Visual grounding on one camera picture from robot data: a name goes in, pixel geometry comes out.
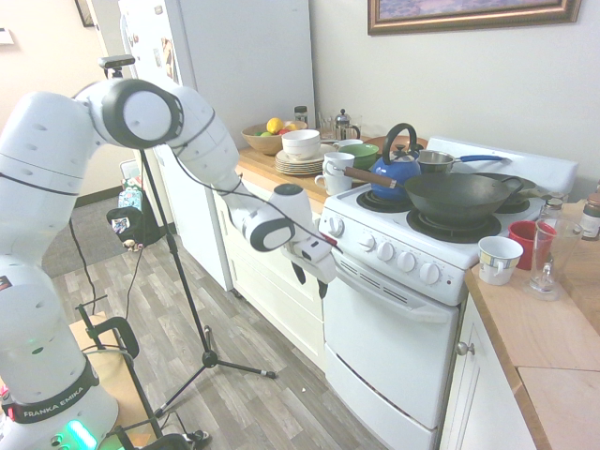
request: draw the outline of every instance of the teapot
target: teapot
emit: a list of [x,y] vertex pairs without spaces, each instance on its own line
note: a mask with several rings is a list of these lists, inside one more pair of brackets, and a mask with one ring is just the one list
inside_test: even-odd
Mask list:
[[[398,150],[390,157],[390,147],[400,132],[405,129],[409,132],[409,147],[398,146]],[[416,141],[416,131],[409,124],[398,124],[389,130],[383,142],[382,157],[380,157],[371,171],[378,175],[394,178],[397,185],[394,188],[383,187],[373,184],[371,188],[378,197],[386,200],[406,201],[408,194],[404,190],[404,183],[409,178],[421,174],[421,168],[417,162],[418,152],[423,145]]]
[[356,131],[356,139],[360,139],[360,128],[356,125],[351,125],[351,120],[351,117],[348,114],[346,114],[346,110],[342,109],[339,111],[339,114],[336,116],[334,128],[334,131],[336,133],[335,137],[338,141],[352,139],[353,134],[351,132],[351,129]]

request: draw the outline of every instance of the refrigerator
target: refrigerator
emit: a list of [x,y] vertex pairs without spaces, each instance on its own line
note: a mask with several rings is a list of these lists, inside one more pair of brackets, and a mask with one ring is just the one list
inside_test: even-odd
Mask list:
[[[196,89],[238,149],[241,131],[305,105],[314,126],[308,0],[119,0],[136,78]],[[194,183],[166,145],[155,148],[184,248],[225,290],[232,275],[212,191]]]

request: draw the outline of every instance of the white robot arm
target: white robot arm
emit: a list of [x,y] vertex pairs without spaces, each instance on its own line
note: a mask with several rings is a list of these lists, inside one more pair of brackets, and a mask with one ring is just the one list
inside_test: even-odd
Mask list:
[[116,402],[98,385],[40,269],[104,143],[168,144],[190,175],[221,195],[255,249],[281,248],[301,281],[303,269],[319,279],[322,295],[336,276],[306,192],[281,185],[269,202],[248,192],[234,171],[232,137],[196,91],[112,79],[75,98],[24,97],[0,137],[0,377],[9,389],[0,396],[10,417],[0,426],[0,450],[94,449],[116,419]]

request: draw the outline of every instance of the wooden floor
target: wooden floor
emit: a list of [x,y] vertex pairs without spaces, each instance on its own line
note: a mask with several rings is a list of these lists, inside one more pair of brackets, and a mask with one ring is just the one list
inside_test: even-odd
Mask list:
[[[108,294],[97,311],[125,316],[138,255],[125,253],[90,266],[97,296]],[[180,256],[219,358],[278,375],[270,380],[227,367],[205,370],[176,403],[187,431],[208,431],[211,450],[384,449],[288,339],[244,299],[222,291],[181,246]],[[73,307],[92,299],[83,270],[53,281],[68,319],[78,321]],[[135,367],[155,409],[201,366],[203,352],[164,239],[143,252],[128,320],[141,347]],[[181,431],[171,416],[164,432]]]

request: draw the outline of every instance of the green bowl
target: green bowl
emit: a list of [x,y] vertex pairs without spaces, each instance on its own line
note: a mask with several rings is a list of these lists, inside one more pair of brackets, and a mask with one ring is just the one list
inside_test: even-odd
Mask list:
[[340,153],[354,155],[354,168],[368,171],[375,161],[379,147],[372,143],[353,143],[339,149]]

